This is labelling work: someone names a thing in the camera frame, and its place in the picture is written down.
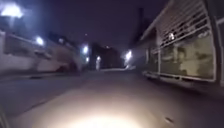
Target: night sky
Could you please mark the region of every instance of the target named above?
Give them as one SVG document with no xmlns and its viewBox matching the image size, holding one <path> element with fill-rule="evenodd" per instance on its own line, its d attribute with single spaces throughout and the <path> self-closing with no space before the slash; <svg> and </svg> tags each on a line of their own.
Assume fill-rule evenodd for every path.
<svg viewBox="0 0 224 128">
<path fill-rule="evenodd" d="M 97 41 L 119 50 L 127 48 L 137 26 L 139 7 L 153 21 L 166 0 L 20 0 L 26 21 L 37 33 L 49 31 L 76 42 Z"/>
</svg>

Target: building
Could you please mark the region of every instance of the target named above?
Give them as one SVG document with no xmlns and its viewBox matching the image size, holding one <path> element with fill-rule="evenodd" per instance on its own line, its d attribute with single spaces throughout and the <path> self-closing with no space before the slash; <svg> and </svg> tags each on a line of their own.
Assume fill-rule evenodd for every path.
<svg viewBox="0 0 224 128">
<path fill-rule="evenodd" d="M 219 0 L 170 0 L 134 54 L 158 77 L 223 83 L 223 9 Z"/>
</svg>

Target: street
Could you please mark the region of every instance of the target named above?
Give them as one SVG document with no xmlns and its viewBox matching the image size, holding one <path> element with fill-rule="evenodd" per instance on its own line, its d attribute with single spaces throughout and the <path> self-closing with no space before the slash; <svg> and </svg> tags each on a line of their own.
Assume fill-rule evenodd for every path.
<svg viewBox="0 0 224 128">
<path fill-rule="evenodd" d="M 0 103 L 12 128 L 224 126 L 222 100 L 125 71 L 3 82 Z"/>
</svg>

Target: street light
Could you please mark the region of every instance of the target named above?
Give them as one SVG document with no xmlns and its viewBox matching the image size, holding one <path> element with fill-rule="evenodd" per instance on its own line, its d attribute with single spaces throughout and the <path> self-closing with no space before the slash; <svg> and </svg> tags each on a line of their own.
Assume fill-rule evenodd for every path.
<svg viewBox="0 0 224 128">
<path fill-rule="evenodd" d="M 86 63 L 89 63 L 89 57 L 86 57 Z"/>
<path fill-rule="evenodd" d="M 36 43 L 40 46 L 44 46 L 44 44 L 45 44 L 44 40 L 39 36 L 36 37 Z"/>
<path fill-rule="evenodd" d="M 100 60 L 101 60 L 101 57 L 100 57 L 100 56 L 98 56 L 98 57 L 97 57 L 97 61 L 100 61 Z"/>
<path fill-rule="evenodd" d="M 84 55 L 86 55 L 86 54 L 88 54 L 88 52 L 89 52 L 89 47 L 86 45 L 86 46 L 83 47 L 83 49 L 82 49 L 82 53 L 83 53 Z"/>
<path fill-rule="evenodd" d="M 127 54 L 125 55 L 125 60 L 128 62 L 132 58 L 132 51 L 128 51 Z"/>
<path fill-rule="evenodd" d="M 21 8 L 16 3 L 5 4 L 1 12 L 1 16 L 6 17 L 21 18 L 23 15 Z"/>
</svg>

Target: illuminated ground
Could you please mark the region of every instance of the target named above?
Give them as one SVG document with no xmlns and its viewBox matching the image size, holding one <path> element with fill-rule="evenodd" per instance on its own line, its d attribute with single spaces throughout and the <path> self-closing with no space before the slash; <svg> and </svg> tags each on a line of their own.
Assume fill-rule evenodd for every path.
<svg viewBox="0 0 224 128">
<path fill-rule="evenodd" d="M 18 83 L 21 84 L 20 89 L 15 89 L 18 95 L 26 90 L 25 85 L 33 83 L 33 90 L 30 89 L 26 96 L 20 94 L 24 95 L 22 99 L 14 98 L 9 102 L 19 106 L 13 112 L 12 106 L 7 109 L 13 128 L 224 127 L 223 101 L 168 84 L 152 83 L 135 73 L 92 72 L 81 77 Z M 30 109 L 28 99 L 39 105 Z"/>
</svg>

